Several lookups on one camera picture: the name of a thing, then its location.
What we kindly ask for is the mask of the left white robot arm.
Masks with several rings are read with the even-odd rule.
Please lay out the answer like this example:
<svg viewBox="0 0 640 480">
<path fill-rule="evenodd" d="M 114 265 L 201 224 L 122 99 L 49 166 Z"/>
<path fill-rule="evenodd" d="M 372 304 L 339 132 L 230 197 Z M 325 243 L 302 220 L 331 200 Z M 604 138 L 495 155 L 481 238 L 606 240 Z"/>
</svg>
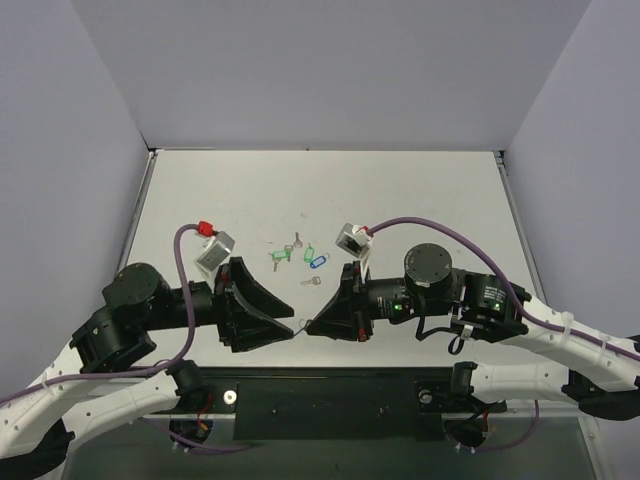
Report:
<svg viewBox="0 0 640 480">
<path fill-rule="evenodd" d="M 102 292 L 105 304 L 26 391 L 1 400 L 1 476 L 36 479 L 61 465 L 81 441 L 137 417 L 179 408 L 203 412 L 211 389 L 184 350 L 176 361 L 138 368 L 155 330 L 216 326 L 232 352 L 289 340 L 281 319 L 291 306 L 260 285 L 240 257 L 221 265 L 214 283 L 172 288 L 151 265 L 125 267 Z"/>
</svg>

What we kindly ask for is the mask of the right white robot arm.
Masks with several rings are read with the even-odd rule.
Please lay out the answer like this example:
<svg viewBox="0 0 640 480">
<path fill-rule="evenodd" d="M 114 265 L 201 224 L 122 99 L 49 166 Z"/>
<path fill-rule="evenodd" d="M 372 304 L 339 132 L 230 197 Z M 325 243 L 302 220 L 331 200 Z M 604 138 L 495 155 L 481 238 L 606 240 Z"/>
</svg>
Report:
<svg viewBox="0 0 640 480">
<path fill-rule="evenodd" d="M 453 335 L 452 355 L 471 341 L 521 348 L 543 357 L 522 365 L 458 362 L 446 394 L 468 409 L 506 400 L 549 400 L 574 404 L 592 417 L 611 421 L 639 415 L 639 340 L 607 335 L 557 312 L 522 287 L 495 275 L 453 266 L 443 247 L 424 243 L 404 257 L 401 278 L 373 279 L 359 262 L 343 268 L 334 297 L 306 328 L 311 336 L 365 342 L 376 320 L 394 325 L 416 319 L 419 341 L 441 331 Z M 429 317 L 447 326 L 429 328 Z"/>
</svg>

